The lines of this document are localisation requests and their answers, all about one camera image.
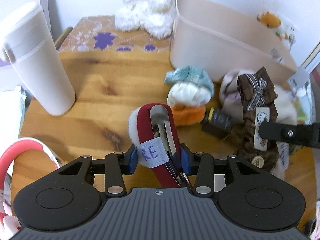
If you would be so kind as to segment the small black box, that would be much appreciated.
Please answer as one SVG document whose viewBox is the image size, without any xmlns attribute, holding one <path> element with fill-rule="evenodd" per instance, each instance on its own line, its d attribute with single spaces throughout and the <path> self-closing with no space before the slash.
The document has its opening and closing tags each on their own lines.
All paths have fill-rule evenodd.
<svg viewBox="0 0 320 240">
<path fill-rule="evenodd" d="M 206 110 L 201 125 L 201 131 L 223 139 L 231 133 L 233 122 L 230 116 L 220 109 L 212 107 Z"/>
</svg>

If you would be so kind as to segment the brown fabric bow pouch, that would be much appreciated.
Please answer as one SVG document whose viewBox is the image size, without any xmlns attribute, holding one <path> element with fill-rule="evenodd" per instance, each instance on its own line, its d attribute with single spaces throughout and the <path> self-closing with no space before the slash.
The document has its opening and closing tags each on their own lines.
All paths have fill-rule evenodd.
<svg viewBox="0 0 320 240">
<path fill-rule="evenodd" d="M 275 122 L 277 119 L 274 84 L 262 67 L 254 74 L 238 76 L 237 85 L 243 110 L 244 137 L 235 155 L 270 172 L 278 161 L 279 153 L 275 142 L 259 135 L 259 127 L 263 122 Z"/>
</svg>

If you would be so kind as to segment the beige plastic storage bin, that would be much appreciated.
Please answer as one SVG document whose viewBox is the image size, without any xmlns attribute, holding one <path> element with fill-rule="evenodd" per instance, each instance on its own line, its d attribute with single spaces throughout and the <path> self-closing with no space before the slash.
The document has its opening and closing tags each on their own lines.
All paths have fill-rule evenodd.
<svg viewBox="0 0 320 240">
<path fill-rule="evenodd" d="M 208 0 L 176 0 L 170 61 L 174 68 L 196 66 L 220 82 L 231 70 L 265 67 L 282 85 L 297 72 L 283 42 L 257 20 Z"/>
</svg>

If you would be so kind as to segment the orange white teal sock bundle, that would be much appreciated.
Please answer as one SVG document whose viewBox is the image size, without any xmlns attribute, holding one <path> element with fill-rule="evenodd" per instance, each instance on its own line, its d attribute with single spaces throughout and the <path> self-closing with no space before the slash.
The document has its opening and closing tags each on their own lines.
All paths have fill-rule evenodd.
<svg viewBox="0 0 320 240">
<path fill-rule="evenodd" d="M 167 105 L 175 125 L 199 124 L 204 119 L 206 104 L 214 96 L 214 84 L 208 73 L 200 67 L 181 67 L 167 72 L 164 83 L 171 86 Z"/>
</svg>

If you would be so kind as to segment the cream fuzzy plush item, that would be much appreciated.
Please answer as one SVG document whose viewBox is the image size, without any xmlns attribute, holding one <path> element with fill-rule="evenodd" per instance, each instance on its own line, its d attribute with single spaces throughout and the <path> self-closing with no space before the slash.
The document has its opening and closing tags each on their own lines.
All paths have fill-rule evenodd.
<svg viewBox="0 0 320 240">
<path fill-rule="evenodd" d="M 279 85 L 274 85 L 274 92 L 277 94 L 277 98 L 274 100 L 277 116 L 272 115 L 270 120 L 279 124 L 296 126 L 298 124 L 297 111 L 288 91 Z"/>
</svg>

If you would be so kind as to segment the white plush rabbit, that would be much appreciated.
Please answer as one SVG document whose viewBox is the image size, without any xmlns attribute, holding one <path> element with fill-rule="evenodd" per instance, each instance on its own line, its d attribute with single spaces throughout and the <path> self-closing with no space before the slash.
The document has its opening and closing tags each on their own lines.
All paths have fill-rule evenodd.
<svg viewBox="0 0 320 240">
<path fill-rule="evenodd" d="M 163 39 L 172 33 L 175 14 L 175 0 L 123 0 L 114 24 L 119 31 L 144 29 L 154 38 Z"/>
</svg>

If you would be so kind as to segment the orange hamster plush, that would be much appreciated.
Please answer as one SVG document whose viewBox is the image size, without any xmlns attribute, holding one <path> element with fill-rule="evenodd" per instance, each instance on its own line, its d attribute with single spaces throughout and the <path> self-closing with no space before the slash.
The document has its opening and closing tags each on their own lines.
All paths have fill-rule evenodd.
<svg viewBox="0 0 320 240">
<path fill-rule="evenodd" d="M 267 26 L 268 29 L 271 29 L 288 50 L 291 50 L 296 42 L 294 26 L 284 22 L 277 15 L 269 11 L 258 14 L 257 20 Z"/>
</svg>

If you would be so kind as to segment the pink fuzzy sock purple print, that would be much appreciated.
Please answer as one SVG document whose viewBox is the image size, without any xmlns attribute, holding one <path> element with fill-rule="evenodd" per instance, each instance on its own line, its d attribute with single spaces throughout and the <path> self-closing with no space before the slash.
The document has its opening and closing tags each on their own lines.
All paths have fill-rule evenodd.
<svg viewBox="0 0 320 240">
<path fill-rule="evenodd" d="M 223 77 L 219 92 L 222 112 L 230 116 L 235 124 L 244 123 L 241 96 L 237 85 L 238 76 L 242 74 L 254 74 L 254 71 L 250 69 L 231 70 Z"/>
</svg>

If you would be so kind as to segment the white cylindrical cup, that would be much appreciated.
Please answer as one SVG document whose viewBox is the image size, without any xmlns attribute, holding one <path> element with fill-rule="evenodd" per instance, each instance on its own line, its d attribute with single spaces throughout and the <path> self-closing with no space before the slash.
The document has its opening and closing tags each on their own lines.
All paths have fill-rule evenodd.
<svg viewBox="0 0 320 240">
<path fill-rule="evenodd" d="M 8 61 L 27 89 L 53 116 L 67 113 L 75 90 L 65 72 L 42 7 L 29 2 L 4 9 L 1 23 L 1 59 Z"/>
</svg>

